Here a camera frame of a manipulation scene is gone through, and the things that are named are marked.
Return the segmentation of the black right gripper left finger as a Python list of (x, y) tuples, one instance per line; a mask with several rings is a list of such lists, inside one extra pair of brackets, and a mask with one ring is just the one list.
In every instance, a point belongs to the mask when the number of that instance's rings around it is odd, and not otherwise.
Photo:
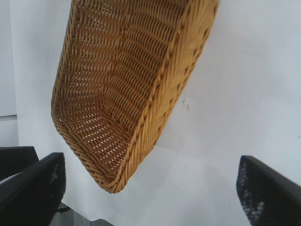
[(66, 190), (63, 153), (52, 153), (0, 185), (2, 226), (48, 226)]

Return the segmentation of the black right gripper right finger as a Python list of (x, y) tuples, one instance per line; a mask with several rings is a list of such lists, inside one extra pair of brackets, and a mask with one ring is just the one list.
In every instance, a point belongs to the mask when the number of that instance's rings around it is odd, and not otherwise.
[(253, 226), (299, 226), (301, 187), (265, 163), (242, 155), (236, 191)]

